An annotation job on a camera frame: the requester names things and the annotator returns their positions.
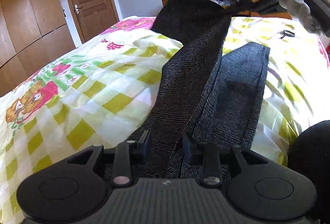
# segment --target cartoon print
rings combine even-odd
[[[118,42],[118,43],[114,43],[114,42],[110,42],[107,45],[107,49],[108,50],[115,50],[115,49],[119,49],[121,47],[123,47],[125,44],[123,42]]]
[[[37,81],[20,99],[17,99],[6,111],[6,122],[23,124],[33,112],[40,109],[45,103],[58,94],[57,85],[50,81],[42,87],[42,81]]]
[[[54,74],[54,76],[57,76],[59,75],[60,73],[62,73],[63,71],[67,70],[69,67],[71,67],[71,65],[68,65],[68,64],[63,64],[63,63],[60,63],[58,64],[56,67],[54,67],[52,69],[52,71],[57,71],[56,74]]]
[[[22,107],[23,107],[23,105],[22,105],[20,99],[17,99],[12,104],[12,106],[7,109],[6,122],[11,123],[11,122],[15,121],[16,118],[18,117],[18,114],[21,112]]]
[[[62,73],[60,73],[59,75],[58,75],[58,77],[59,78],[64,78],[65,77],[65,75],[68,73],[68,71],[63,71]]]
[[[101,34],[107,34],[111,32],[116,32],[118,30],[125,30],[125,31],[131,31],[133,29],[139,29],[139,28],[145,28],[145,29],[151,29],[155,17],[143,17],[143,18],[138,18],[138,19],[127,19],[125,21],[120,21],[117,24],[111,26]]]
[[[24,82],[20,83],[18,86],[16,86],[14,89],[13,89],[13,92],[15,92],[18,87],[20,87],[21,85],[24,85],[24,84],[27,84],[29,83],[30,81],[32,81],[34,79],[34,77],[39,73],[40,70],[36,71],[35,73],[33,73],[30,77],[28,77]]]
[[[84,64],[84,65],[81,65],[80,67],[79,67],[79,69],[80,70],[83,70],[83,69],[85,69],[85,68],[87,68],[87,67],[89,67],[90,66],[90,64],[89,63],[86,63],[86,64]]]
[[[73,84],[78,81],[80,79],[81,75],[80,74],[77,74],[77,75],[74,75],[71,79],[69,79],[67,81],[67,86],[73,86]]]

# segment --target gray fabric strap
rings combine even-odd
[[[258,124],[270,49],[258,43],[247,45],[222,57],[220,71],[200,115],[191,119],[183,133],[196,141],[211,141],[221,149],[239,144],[251,148]],[[230,179],[222,166],[225,180]],[[170,158],[167,176],[196,177],[200,166],[189,166],[182,148]]]

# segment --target magnifying glass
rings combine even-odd
[[[296,34],[294,34],[293,32],[291,31],[286,31],[286,30],[283,30],[282,31],[282,37],[280,39],[283,39],[285,36],[287,37],[291,37],[291,38],[294,38],[296,36]]]

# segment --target black fabric cover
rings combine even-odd
[[[303,131],[290,145],[288,160],[290,169],[308,177],[316,187],[317,201],[311,216],[330,223],[330,121]]]
[[[209,0],[169,0],[152,30],[183,43],[166,63],[155,106],[129,140],[152,133],[151,159],[134,174],[198,177],[183,158],[181,137],[220,148],[250,148],[267,76],[269,48],[249,43],[222,57],[231,17]]]

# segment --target black plastic clip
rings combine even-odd
[[[114,187],[128,187],[133,183],[131,163],[146,163],[150,145],[150,131],[144,131],[138,142],[128,140],[119,143],[114,149],[104,150],[106,162],[113,163],[111,181]]]
[[[202,165],[200,183],[209,188],[222,185],[221,163],[217,145],[209,142],[197,143],[192,137],[182,136],[184,156],[190,165]]]

